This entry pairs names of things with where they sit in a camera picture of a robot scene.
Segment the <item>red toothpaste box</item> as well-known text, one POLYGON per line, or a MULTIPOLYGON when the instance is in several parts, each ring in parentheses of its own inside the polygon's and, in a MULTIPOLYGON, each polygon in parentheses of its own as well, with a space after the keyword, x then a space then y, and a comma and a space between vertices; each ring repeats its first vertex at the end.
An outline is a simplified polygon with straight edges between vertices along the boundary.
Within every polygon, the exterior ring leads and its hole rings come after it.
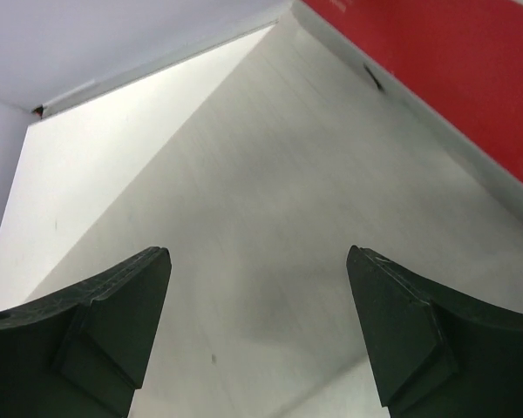
POLYGON ((523 3, 306 1, 303 7, 523 186, 523 3))

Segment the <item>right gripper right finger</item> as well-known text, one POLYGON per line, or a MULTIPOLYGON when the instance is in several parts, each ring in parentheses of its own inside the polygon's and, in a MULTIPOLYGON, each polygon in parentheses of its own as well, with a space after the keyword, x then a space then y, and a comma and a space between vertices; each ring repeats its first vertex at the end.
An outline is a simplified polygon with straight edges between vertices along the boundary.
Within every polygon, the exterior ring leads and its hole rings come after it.
POLYGON ((353 246, 349 281, 392 417, 523 417, 523 314, 353 246))

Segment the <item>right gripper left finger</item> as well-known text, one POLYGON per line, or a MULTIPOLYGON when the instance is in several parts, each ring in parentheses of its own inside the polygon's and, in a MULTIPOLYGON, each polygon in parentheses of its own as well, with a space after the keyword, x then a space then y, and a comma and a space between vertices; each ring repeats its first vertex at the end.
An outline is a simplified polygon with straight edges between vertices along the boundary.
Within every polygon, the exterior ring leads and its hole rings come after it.
POLYGON ((172 264, 149 247, 0 312, 0 417, 127 417, 144 383, 172 264))

